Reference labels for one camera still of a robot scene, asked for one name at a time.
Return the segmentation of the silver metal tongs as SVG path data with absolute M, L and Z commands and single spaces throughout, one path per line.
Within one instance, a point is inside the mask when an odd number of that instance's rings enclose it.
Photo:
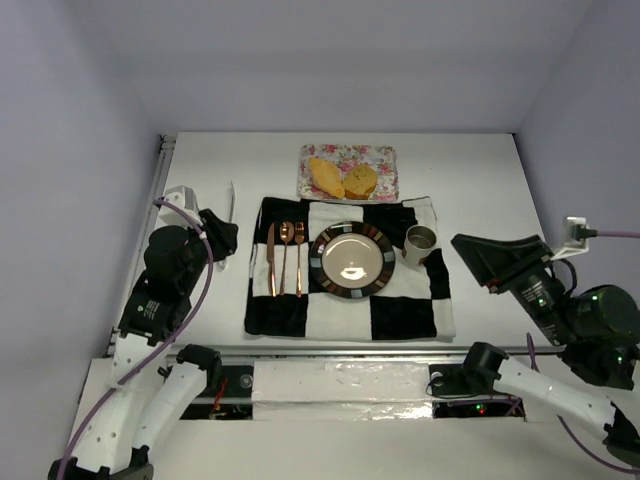
M 232 223 L 233 222 L 233 216 L 234 216 L 234 210 L 235 210 L 235 200 L 236 200 L 236 195 L 235 195 L 235 187 L 233 182 L 230 182 L 230 208 L 229 208 L 229 215 L 228 215 L 228 222 Z M 227 258 L 225 258 L 224 260 L 220 261 L 218 263 L 218 267 L 220 271 L 224 271 L 226 269 L 227 266 Z

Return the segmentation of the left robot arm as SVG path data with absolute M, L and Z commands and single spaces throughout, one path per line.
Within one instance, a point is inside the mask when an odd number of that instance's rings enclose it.
M 238 227 L 211 210 L 194 212 L 157 201 L 171 211 L 144 252 L 145 268 L 117 327 L 105 393 L 73 433 L 51 479 L 150 479 L 153 460 L 197 396 L 220 384 L 218 351 L 189 344 L 167 365 L 169 347 L 201 307 L 191 302 L 214 264 L 235 253 Z

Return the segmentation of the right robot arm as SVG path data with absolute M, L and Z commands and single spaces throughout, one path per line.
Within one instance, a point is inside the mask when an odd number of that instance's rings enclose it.
M 575 295 L 551 272 L 562 256 L 537 235 L 498 241 L 457 234 L 451 244 L 481 286 L 514 296 L 574 375 L 595 387 L 633 390 L 639 308 L 629 293 L 603 285 Z M 639 431 L 606 396 L 563 385 L 486 342 L 470 347 L 461 370 L 472 392 L 537 399 L 580 424 L 610 455 L 638 468 Z

